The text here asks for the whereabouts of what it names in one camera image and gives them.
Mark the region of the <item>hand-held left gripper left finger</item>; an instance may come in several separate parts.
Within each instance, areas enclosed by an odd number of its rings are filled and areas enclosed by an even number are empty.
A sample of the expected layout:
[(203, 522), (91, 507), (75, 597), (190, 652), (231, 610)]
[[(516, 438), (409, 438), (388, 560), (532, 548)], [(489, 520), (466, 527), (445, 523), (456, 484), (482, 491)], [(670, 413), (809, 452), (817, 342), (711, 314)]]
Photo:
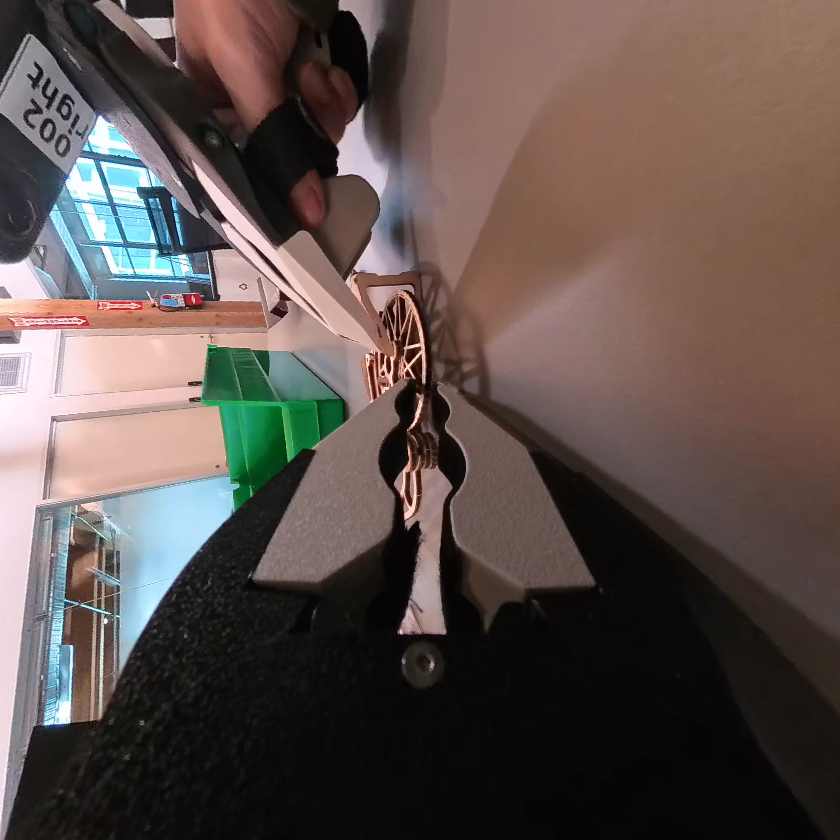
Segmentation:
[(395, 483), (407, 465), (417, 387), (400, 381), (313, 450), (253, 581), (317, 596), (358, 627), (400, 628), (421, 531)]

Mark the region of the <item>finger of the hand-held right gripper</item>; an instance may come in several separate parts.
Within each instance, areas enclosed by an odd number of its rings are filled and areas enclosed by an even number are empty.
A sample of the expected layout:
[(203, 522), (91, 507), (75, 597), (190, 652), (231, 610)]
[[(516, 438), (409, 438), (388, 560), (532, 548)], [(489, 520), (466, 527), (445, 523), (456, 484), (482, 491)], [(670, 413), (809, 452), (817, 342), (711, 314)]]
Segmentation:
[(309, 232), (274, 245), (258, 231), (241, 233), (230, 222), (220, 226), (241, 256), (322, 326), (361, 346), (375, 346), (373, 318), (347, 284), (359, 255), (342, 256), (336, 266)]
[(262, 277), (331, 333), (369, 351), (392, 351), (382, 324), (365, 310), (309, 233), (300, 230), (278, 245), (209, 164), (196, 165), (196, 178), (222, 214), (223, 236)]

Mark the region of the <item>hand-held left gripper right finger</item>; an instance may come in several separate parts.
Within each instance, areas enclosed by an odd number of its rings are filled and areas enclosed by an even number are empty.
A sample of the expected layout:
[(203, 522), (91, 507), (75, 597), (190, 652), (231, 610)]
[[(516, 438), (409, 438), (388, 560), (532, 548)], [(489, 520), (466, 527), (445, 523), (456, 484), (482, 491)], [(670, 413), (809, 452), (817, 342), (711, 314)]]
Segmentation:
[(486, 631), (508, 603), (593, 592), (596, 581), (531, 450), (452, 385), (437, 384), (443, 508), (440, 591), (448, 631)]

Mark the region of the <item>wooden bicycle wheel model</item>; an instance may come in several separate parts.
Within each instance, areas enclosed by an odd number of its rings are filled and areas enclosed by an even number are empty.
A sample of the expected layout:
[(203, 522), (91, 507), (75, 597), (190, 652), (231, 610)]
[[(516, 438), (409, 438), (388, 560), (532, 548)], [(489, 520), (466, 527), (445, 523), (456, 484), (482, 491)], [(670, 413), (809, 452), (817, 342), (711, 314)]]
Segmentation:
[(422, 312), (418, 271), (395, 276), (354, 272), (350, 289), (373, 318), (386, 350), (368, 353), (362, 363), (364, 386), (372, 402), (399, 382), (414, 387), (413, 416), (406, 430), (406, 467), (400, 495), (406, 520), (417, 515), (423, 497), (423, 472), (438, 463), (438, 442), (428, 428), (432, 364)]

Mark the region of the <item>grey desk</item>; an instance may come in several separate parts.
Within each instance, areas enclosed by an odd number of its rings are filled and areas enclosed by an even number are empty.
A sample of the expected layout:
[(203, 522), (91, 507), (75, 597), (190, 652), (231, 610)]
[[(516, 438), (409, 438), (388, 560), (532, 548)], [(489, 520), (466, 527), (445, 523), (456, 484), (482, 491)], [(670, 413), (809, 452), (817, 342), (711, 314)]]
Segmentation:
[(341, 4), (360, 267), (419, 267), (438, 376), (686, 558), (838, 838), (838, 2)]

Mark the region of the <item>person's right hand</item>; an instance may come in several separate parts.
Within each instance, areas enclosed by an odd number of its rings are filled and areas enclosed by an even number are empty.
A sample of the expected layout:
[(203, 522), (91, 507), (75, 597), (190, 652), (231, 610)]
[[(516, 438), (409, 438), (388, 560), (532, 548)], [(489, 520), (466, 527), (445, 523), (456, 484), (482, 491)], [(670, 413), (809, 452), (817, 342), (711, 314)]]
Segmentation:
[(174, 2), (178, 58), (232, 122), (243, 166), (300, 226), (328, 213), (322, 179), (369, 93), (361, 26), (336, 1)]

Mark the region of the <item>large grid window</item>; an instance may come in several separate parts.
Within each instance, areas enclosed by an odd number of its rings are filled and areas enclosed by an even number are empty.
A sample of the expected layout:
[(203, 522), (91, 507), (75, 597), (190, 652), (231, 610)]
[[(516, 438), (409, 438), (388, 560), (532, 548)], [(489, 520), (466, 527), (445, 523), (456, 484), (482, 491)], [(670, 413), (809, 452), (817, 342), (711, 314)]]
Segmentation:
[(209, 285), (205, 255), (161, 255), (139, 189), (162, 186), (110, 122), (99, 118), (50, 220), (87, 286), (150, 280)]

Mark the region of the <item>green plastic bin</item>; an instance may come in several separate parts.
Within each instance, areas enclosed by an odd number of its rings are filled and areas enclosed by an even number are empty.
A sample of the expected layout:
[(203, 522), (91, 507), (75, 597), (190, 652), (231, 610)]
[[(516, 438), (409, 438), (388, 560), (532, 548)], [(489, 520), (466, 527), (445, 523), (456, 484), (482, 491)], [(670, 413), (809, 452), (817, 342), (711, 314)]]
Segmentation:
[(202, 402), (219, 411), (235, 510), (345, 420), (342, 398), (286, 351), (209, 345)]

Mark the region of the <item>white door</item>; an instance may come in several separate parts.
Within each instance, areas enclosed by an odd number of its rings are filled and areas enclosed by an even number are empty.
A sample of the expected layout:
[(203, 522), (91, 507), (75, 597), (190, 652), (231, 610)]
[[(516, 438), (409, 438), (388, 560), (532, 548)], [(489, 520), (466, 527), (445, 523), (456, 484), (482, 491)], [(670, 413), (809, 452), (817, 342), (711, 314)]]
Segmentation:
[(82, 396), (186, 387), (202, 380), (209, 345), (267, 350), (268, 339), (265, 332), (64, 332), (55, 393)]
[(100, 498), (113, 490), (224, 476), (219, 411), (212, 407), (53, 421), (44, 498)]

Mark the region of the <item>wooden support post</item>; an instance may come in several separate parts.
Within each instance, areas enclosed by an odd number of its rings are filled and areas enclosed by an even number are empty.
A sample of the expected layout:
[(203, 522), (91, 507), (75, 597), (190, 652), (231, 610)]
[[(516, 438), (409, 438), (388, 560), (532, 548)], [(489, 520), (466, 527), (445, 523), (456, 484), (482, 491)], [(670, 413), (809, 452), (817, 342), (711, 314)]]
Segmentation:
[(197, 329), (199, 332), (211, 332), (266, 327), (266, 315), (262, 306), (252, 301), (206, 301), (202, 308), (180, 311), (161, 311), (149, 301), (143, 301), (141, 311), (98, 311), (96, 301), (3, 299), (1, 328), (4, 332), (16, 331), (6, 316), (81, 316), (89, 320), (89, 329), (95, 330)]

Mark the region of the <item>glass partition wall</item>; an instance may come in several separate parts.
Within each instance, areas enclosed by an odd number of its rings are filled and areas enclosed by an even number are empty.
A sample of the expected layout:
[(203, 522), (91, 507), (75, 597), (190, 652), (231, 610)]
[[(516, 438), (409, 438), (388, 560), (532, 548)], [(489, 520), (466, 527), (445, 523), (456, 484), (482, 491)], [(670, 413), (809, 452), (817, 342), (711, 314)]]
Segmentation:
[(17, 699), (28, 725), (99, 719), (161, 598), (233, 512), (209, 477), (37, 510)]

